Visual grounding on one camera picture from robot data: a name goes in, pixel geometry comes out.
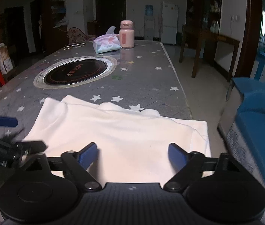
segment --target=dark wooden door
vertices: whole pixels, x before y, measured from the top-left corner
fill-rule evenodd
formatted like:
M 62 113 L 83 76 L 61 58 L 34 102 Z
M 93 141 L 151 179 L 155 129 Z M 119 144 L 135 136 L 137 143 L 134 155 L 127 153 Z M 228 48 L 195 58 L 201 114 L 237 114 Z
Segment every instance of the dark wooden door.
M 15 45 L 18 58 L 23 58 L 29 55 L 23 7 L 6 8 L 4 12 L 6 13 L 8 46 Z
M 31 25 L 34 36 L 36 52 L 42 52 L 42 41 L 39 32 L 39 21 L 42 14 L 42 0 L 34 0 L 31 2 Z
M 96 20 L 100 35 L 106 33 L 110 26 L 115 26 L 119 33 L 120 22 L 126 19 L 126 0 L 96 0 Z

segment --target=black mount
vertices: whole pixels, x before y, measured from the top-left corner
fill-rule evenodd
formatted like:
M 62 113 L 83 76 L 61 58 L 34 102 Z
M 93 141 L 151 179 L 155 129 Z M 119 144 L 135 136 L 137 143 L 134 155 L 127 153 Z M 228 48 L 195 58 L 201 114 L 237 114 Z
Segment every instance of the black mount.
M 228 154 L 207 158 L 172 143 L 169 159 L 181 170 L 163 189 L 157 183 L 102 189 L 86 171 L 96 151 L 91 143 L 78 153 L 31 157 L 0 189 L 3 224 L 261 224 L 265 189 Z M 202 178 L 205 171 L 214 174 Z
M 0 126 L 16 127 L 17 119 L 0 116 Z M 18 168 L 29 154 L 43 152 L 46 145 L 43 141 L 8 143 L 0 139 L 0 167 Z

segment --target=plastic bag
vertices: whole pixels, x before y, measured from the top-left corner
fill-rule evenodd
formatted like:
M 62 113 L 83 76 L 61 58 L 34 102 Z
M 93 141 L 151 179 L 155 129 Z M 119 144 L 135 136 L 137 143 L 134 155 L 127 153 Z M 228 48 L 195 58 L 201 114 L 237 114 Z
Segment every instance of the plastic bag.
M 7 74 L 13 69 L 12 61 L 4 43 L 0 43 L 0 71 L 2 74 Z
M 116 27 L 110 27 L 105 35 L 101 35 L 93 40 L 93 47 L 96 52 L 103 53 L 121 49 L 120 41 L 117 38 L 117 35 L 114 34 L 114 30 Z

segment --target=tiled floor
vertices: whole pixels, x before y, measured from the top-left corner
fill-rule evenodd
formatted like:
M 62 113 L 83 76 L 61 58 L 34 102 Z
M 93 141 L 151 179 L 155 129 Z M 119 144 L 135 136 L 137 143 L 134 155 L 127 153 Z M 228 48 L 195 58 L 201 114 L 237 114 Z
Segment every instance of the tiled floor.
M 191 77 L 195 50 L 186 49 L 184 60 L 179 63 L 180 47 L 165 45 L 175 67 L 178 78 L 186 94 L 194 120 L 204 120 L 208 124 L 211 155 L 219 157 L 226 152 L 222 138 L 217 131 L 217 124 L 225 106 L 229 83 L 207 63 L 200 64 L 198 73 Z

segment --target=wooden cabinet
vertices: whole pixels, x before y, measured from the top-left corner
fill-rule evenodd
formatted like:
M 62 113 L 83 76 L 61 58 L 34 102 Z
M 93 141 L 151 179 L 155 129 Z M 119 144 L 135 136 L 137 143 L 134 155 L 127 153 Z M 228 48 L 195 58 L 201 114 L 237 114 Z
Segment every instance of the wooden cabinet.
M 220 18 L 221 0 L 187 0 L 187 26 L 209 30 L 213 21 L 220 24 Z M 196 49 L 198 38 L 187 35 L 186 43 L 188 48 Z
M 42 34 L 46 51 L 51 54 L 68 44 L 67 26 L 54 28 L 66 16 L 65 0 L 43 0 Z

